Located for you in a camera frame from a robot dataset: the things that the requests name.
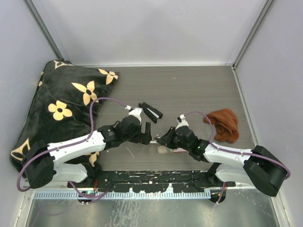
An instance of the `brown towel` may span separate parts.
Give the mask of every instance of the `brown towel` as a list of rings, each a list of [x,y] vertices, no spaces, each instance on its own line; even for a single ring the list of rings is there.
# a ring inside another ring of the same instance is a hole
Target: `brown towel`
[[[209,113],[206,116],[216,127],[216,140],[228,141],[230,143],[237,141],[240,136],[238,131],[238,118],[232,110],[217,110]]]

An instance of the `white cable tray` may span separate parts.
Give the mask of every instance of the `white cable tray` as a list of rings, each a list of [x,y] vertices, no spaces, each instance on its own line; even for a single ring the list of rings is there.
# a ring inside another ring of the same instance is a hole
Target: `white cable tray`
[[[103,200],[171,200],[171,199],[210,199],[211,194],[210,190],[205,189],[204,192],[188,192],[188,193],[174,193],[171,190],[166,192],[154,192],[154,193],[145,193],[139,192],[135,193],[130,192],[109,192],[102,199]],[[81,199],[87,200],[86,198],[79,197],[75,191],[71,190],[57,190],[57,191],[36,191],[34,194],[35,200],[74,200]]]

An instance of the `white wall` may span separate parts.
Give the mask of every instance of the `white wall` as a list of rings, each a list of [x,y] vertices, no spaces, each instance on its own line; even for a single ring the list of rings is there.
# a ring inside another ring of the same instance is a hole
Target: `white wall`
[[[14,224],[23,193],[9,154],[26,120],[45,63],[55,58],[21,0],[0,7],[0,225]]]
[[[34,0],[74,64],[233,63],[265,0]]]
[[[303,1],[277,0],[238,67],[261,145],[291,170],[283,183],[293,226],[302,226]]]

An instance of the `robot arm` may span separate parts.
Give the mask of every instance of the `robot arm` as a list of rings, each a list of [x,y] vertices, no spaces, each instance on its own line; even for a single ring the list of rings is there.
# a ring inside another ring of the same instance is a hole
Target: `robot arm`
[[[39,188],[51,181],[73,181],[76,183],[86,181],[88,185],[91,184],[95,176],[89,164],[73,165],[66,162],[88,153],[118,147],[125,141],[149,144],[152,139],[151,124],[147,122],[145,133],[141,133],[141,112],[141,108],[134,108],[121,122],[116,122],[114,125],[105,125],[93,131],[89,139],[87,139],[89,135],[85,135],[59,143],[36,142],[25,155],[22,162],[23,166],[41,151],[53,151],[38,158],[26,168],[25,174],[30,187]]]
[[[261,155],[281,163],[266,148],[262,146],[256,146],[254,149],[228,148],[199,139],[189,129],[185,117],[182,116],[178,118],[178,126],[171,127],[164,136],[157,139],[157,142],[170,149],[183,148],[197,161],[214,163],[212,171],[217,180],[248,183],[269,196],[277,195],[287,175],[282,167],[254,156]]]

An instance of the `metal floor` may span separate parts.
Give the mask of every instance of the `metal floor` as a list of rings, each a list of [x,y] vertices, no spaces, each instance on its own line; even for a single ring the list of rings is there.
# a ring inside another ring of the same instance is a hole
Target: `metal floor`
[[[162,136],[176,126],[180,114],[199,110],[205,114],[232,109],[239,119],[240,138],[236,148],[253,148],[231,67],[118,67],[120,80],[110,97],[131,106],[147,102],[163,112],[152,136]],[[107,101],[101,108],[97,126],[113,124],[127,115],[117,103]],[[143,122],[148,121],[143,114]],[[190,129],[202,138],[210,135],[209,125],[200,115],[187,117]],[[197,162],[188,154],[158,154],[157,145],[122,144],[103,151],[98,162],[104,170],[207,170],[208,163]],[[41,213],[58,213],[58,216]],[[219,206],[209,200],[103,200],[80,206],[75,200],[34,200],[27,227],[275,227],[278,226],[271,198],[254,189],[229,188]]]
[[[34,200],[26,227],[276,227],[270,197],[228,189],[219,206],[209,200]]]

